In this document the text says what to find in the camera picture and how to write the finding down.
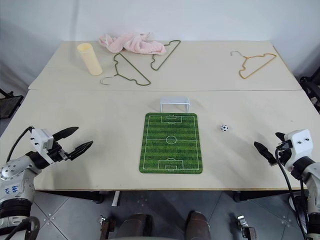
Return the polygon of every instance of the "soccer ball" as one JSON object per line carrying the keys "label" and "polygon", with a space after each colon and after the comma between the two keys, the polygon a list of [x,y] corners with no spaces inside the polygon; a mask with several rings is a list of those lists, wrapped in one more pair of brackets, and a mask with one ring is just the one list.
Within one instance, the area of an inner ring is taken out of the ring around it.
{"label": "soccer ball", "polygon": [[222,125],[221,126],[221,131],[223,131],[223,132],[226,132],[226,131],[228,131],[228,125]]}

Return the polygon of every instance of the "center circle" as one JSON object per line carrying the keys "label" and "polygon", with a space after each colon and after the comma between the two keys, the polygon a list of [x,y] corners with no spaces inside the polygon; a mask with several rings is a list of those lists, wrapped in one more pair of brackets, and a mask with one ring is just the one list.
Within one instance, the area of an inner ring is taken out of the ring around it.
{"label": "center circle", "polygon": [[175,136],[167,136],[165,141],[167,144],[175,144],[177,142],[177,138]]}

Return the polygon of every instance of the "black cable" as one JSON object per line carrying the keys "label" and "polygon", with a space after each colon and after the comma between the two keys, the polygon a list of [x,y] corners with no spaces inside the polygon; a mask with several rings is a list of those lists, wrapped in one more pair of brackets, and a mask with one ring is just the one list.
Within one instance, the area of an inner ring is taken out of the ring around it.
{"label": "black cable", "polygon": [[17,138],[17,140],[16,140],[15,143],[13,144],[13,146],[12,146],[12,148],[11,148],[9,154],[8,154],[8,157],[6,158],[6,163],[10,161],[10,158],[11,158],[11,155],[12,155],[13,151],[15,150],[15,147],[17,146],[17,144],[19,143],[19,141],[22,139],[22,137],[23,137],[28,131],[31,132],[32,129],[33,129],[32,126],[28,126],[28,127],[22,132],[22,134]]}
{"label": "black cable", "polygon": [[281,172],[283,173],[283,176],[284,176],[284,178],[285,178],[286,184],[287,184],[287,186],[288,186],[289,193],[290,193],[290,197],[292,198],[294,210],[295,210],[295,213],[296,213],[296,217],[297,217],[297,219],[298,219],[298,223],[299,223],[299,226],[300,226],[300,230],[301,230],[301,233],[302,233],[302,235],[303,235],[303,239],[306,239],[306,234],[305,234],[304,228],[303,228],[302,223],[301,223],[300,215],[299,215],[299,213],[298,213],[298,208],[297,208],[297,205],[296,205],[294,192],[292,191],[291,184],[290,184],[290,182],[289,182],[289,179],[288,179],[288,176],[287,176],[287,174],[286,174],[286,171],[284,170],[284,168],[282,167],[282,164],[281,164],[280,161],[279,161],[278,152],[279,152],[279,150],[276,149],[276,150],[275,150],[275,159],[276,159],[276,162],[278,163],[278,165],[279,165],[279,167],[280,167],[280,169],[281,169]]}
{"label": "black cable", "polygon": [[303,207],[303,214],[305,218],[305,225],[308,227],[308,213],[307,213],[307,206],[306,206],[306,197],[305,197],[305,190],[304,190],[304,182],[300,180],[300,189],[301,189],[301,197],[302,197],[302,207]]}
{"label": "black cable", "polygon": [[11,239],[13,235],[16,234],[16,232],[25,230],[31,223],[33,223],[33,230],[31,231],[31,234],[28,236],[28,238],[26,238],[26,240],[35,240],[40,230],[40,222],[39,219],[34,216],[29,216],[23,219],[22,222],[20,222],[20,224],[16,226],[4,240]]}

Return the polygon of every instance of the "white wall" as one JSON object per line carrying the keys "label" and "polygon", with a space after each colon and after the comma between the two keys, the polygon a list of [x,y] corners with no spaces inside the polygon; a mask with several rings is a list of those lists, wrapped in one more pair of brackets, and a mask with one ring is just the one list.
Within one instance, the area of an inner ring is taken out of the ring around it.
{"label": "white wall", "polygon": [[271,40],[293,71],[320,66],[320,0],[0,0],[1,86],[29,85],[60,41],[153,32],[156,40]]}

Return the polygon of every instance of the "gold hanger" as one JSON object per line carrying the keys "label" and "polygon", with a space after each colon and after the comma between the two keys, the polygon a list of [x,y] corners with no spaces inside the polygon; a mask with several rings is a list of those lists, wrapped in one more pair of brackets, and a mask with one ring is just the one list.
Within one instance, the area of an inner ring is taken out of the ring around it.
{"label": "gold hanger", "polygon": [[[240,54],[241,57],[244,57],[244,58],[245,58],[244,62],[242,63],[242,69],[239,70],[239,75],[240,75],[240,77],[243,78],[243,79],[247,79],[247,78],[250,77],[252,74],[254,74],[254,73],[256,73],[257,71],[259,71],[260,69],[262,69],[265,65],[267,65],[268,63],[270,63],[270,62],[271,62],[273,59],[275,59],[276,56],[277,56],[277,55],[275,55],[275,54],[273,54],[273,53],[264,53],[263,55],[256,55],[256,56],[243,56],[243,55],[241,54],[241,52],[239,52],[239,51],[232,51],[232,52],[230,52],[230,56],[233,56],[233,54],[232,54],[233,52],[237,52],[238,54]],[[263,64],[262,66],[260,66],[260,67],[257,68],[256,70],[254,70],[254,71],[253,71],[252,73],[250,73],[248,76],[243,76],[243,75],[242,75],[242,72],[243,72],[244,70],[246,70],[245,65],[246,65],[246,62],[247,62],[248,59],[253,59],[253,58],[257,58],[257,57],[264,58],[266,55],[272,55],[273,58],[271,58],[269,61],[267,61],[265,64]]]}

